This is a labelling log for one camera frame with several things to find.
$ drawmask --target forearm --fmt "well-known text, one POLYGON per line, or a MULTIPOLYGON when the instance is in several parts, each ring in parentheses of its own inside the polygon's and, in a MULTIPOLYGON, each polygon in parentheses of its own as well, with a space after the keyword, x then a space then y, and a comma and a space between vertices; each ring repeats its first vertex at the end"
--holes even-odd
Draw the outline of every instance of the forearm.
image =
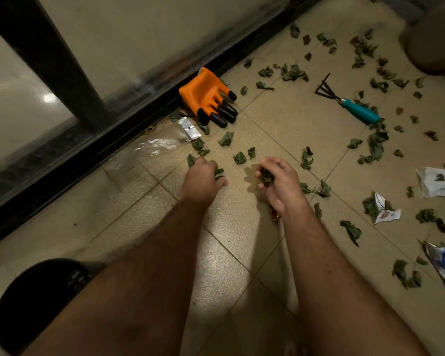
POLYGON ((178 202, 142 244, 106 268, 26 355, 178 355, 205 208, 178 202))
POLYGON ((284 218, 284 227, 300 314, 315 354, 428 354, 347 261, 308 202, 284 218))

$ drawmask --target teal handle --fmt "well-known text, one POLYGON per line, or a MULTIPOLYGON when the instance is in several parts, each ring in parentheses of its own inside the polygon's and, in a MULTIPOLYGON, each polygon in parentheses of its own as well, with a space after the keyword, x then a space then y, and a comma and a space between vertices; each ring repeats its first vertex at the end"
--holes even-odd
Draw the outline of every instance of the teal handle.
POLYGON ((351 102, 351 100, 345 100, 341 106, 368 125, 376 123, 379 120, 379 116, 373 113, 370 109, 362 107, 361 105, 356 105, 351 102))

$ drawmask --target orange glove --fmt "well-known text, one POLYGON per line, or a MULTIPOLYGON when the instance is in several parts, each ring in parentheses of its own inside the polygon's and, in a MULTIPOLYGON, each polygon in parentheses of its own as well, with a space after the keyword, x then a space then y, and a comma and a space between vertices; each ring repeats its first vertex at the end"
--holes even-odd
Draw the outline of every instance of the orange glove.
POLYGON ((179 92, 203 125, 207 125, 211 120, 219 127, 225 128, 227 122, 236 121, 237 110, 224 100, 219 92, 233 101, 237 99, 236 94, 207 68, 202 67, 198 76, 180 87, 179 92))

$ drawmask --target tile floor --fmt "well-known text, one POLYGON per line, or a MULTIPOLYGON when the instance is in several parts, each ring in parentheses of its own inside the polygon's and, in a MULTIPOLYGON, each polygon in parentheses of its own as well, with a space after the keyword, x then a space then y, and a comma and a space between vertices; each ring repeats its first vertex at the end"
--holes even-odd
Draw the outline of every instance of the tile floor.
MULTIPOLYGON (((223 75, 233 90, 247 85, 249 92, 236 102, 241 112, 228 127, 235 131, 230 147, 217 144, 224 131, 216 126, 203 137, 211 149, 209 157, 226 169, 230 185, 211 206, 202 229, 181 355, 281 355, 286 344, 304 337, 283 229, 270 220, 267 205, 258 201, 254 189, 256 161, 244 166, 232 161, 233 153, 252 146, 258 157, 288 160, 309 187, 318 186, 321 179, 332 186, 332 197, 314 196, 311 203, 320 202, 323 222, 336 243, 432 354, 445 355, 445 289, 431 265, 415 264, 421 253, 419 241, 445 241, 445 235, 414 217, 419 209, 431 207, 445 220, 445 198, 421 198, 415 176, 416 167, 442 167, 445 162, 445 78, 427 76, 421 90, 424 97, 418 100, 412 96, 413 82, 405 89, 391 85, 387 94, 372 89, 374 60, 368 59, 362 69, 351 69, 354 53, 349 40, 372 26, 372 41, 379 43, 376 54, 390 59, 389 69, 409 80, 421 75, 397 41, 405 23, 381 2, 324 0, 297 24, 301 36, 311 35, 309 45, 285 29, 251 55, 250 69, 240 63, 223 75), (335 54, 328 54, 315 38, 322 31, 337 39, 335 54), (308 52, 313 55, 310 62, 304 59, 308 52), (260 68, 294 61, 308 72, 308 83, 284 82, 276 72, 263 80, 274 91, 255 88, 260 68), (350 98, 355 90, 364 89, 366 100, 379 107, 390 129, 398 124, 406 129, 403 134, 390 132, 380 162, 357 164, 358 155, 367 154, 366 144, 359 150, 348 150, 346 145, 353 137, 366 139, 370 131, 334 101, 314 95, 328 72, 330 85, 341 96, 350 98), (398 106, 404 108, 401 115, 395 114, 398 106), (411 124, 412 114, 420 117, 419 124, 411 124), (430 129, 439 133, 439 141, 422 134, 430 129), (314 151, 311 172, 298 166, 307 145, 314 151), (395 149, 405 157, 393 156, 395 149), (408 185, 415 186, 413 199, 406 196, 408 185), (370 222, 362 200, 373 190, 402 209, 400 220, 370 222), (350 220, 362 230, 360 248, 339 227, 340 220, 350 220), (391 276, 397 258, 408 260, 409 267, 422 273, 422 288, 404 290, 391 276)), ((110 262, 132 247, 175 204, 191 151, 186 145, 154 159, 139 158, 130 171, 117 175, 109 161, 70 189, 0 242, 0 295, 13 277, 40 260, 74 257, 110 262)))

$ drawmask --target person's left arm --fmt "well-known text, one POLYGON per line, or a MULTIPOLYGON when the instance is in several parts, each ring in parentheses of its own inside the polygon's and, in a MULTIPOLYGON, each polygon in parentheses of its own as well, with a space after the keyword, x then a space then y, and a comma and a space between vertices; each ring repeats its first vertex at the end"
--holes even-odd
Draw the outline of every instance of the person's left arm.
POLYGON ((216 168, 197 159, 175 207, 142 244, 97 275, 23 355, 178 355, 202 220, 228 184, 214 179, 216 168))

